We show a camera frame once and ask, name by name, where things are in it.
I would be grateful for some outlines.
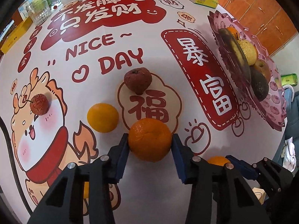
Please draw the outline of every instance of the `table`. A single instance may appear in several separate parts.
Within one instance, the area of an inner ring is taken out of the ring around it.
[[[0,115],[12,143],[0,134],[0,185],[23,223],[67,163],[106,154],[145,116],[165,122],[205,159],[231,154],[253,163],[274,156],[284,128],[273,130],[238,93],[209,11],[215,9],[189,0],[75,0],[40,27],[32,25],[8,51],[0,64]],[[143,66],[153,82],[136,96],[123,78]],[[51,102],[38,118],[26,101],[37,93]],[[99,102],[120,114],[111,133],[87,122]],[[171,153],[157,163],[130,154],[123,179],[110,191],[116,223],[180,224],[191,186],[178,179]]]

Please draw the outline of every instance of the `shriveled apple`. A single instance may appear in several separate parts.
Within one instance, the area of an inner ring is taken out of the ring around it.
[[[268,64],[261,60],[261,59],[257,59],[255,64],[253,65],[253,67],[255,68],[255,70],[259,71],[260,73],[263,74],[263,76],[266,78],[267,83],[270,82],[271,79],[271,71],[270,68],[268,66]]]
[[[137,95],[142,95],[152,83],[152,74],[145,67],[128,71],[124,77],[125,85]]]

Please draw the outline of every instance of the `wall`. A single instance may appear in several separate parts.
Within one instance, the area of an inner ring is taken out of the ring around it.
[[[279,51],[274,53],[271,58],[274,60],[281,75],[296,73],[299,76],[299,35],[298,33],[290,39]]]

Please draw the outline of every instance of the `avocado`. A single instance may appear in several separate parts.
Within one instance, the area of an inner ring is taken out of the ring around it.
[[[251,87],[258,101],[263,101],[269,92],[269,85],[267,79],[262,73],[255,70],[253,66],[250,66],[251,72]]]

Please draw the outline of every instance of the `pink plastic fruit plate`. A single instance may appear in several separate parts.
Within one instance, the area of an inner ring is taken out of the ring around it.
[[[215,13],[210,12],[208,19],[213,30],[215,41],[219,46],[219,52],[223,62],[243,97],[273,129],[282,131],[282,127],[285,127],[284,119],[286,118],[286,100],[283,96],[284,89],[281,86],[280,74],[276,70],[274,61],[269,57],[267,49],[261,45],[256,36],[250,33],[248,28],[244,28],[236,19],[231,18],[228,14],[221,14],[219,11]],[[238,62],[231,59],[230,55],[233,52],[225,46],[218,33],[218,29],[227,27],[234,27],[239,32],[240,39],[250,41],[258,50],[258,58],[265,61],[270,67],[271,80],[269,83],[269,92],[262,102],[259,102],[256,98],[250,83],[240,70]]]

